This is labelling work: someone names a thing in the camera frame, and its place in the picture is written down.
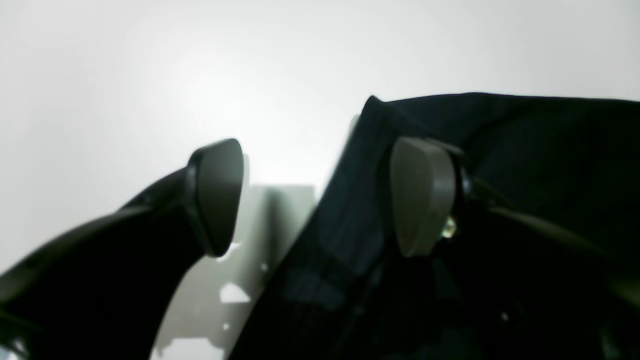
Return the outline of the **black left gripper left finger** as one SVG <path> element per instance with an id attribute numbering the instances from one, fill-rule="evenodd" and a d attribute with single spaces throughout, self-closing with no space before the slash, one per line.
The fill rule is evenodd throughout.
<path id="1" fill-rule="evenodd" d="M 185 274 L 233 241 L 244 161 L 236 139 L 112 214 L 46 242 L 1 275 L 3 360 L 148 360 Z"/>

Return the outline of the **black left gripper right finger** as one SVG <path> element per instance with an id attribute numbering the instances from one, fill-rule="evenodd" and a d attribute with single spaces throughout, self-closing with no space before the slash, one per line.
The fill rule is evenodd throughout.
<path id="1" fill-rule="evenodd" d="M 399 137 L 390 154 L 398 248 L 441 257 L 467 297 L 560 318 L 639 319 L 639 266 L 511 205 L 466 169 L 459 148 Z"/>

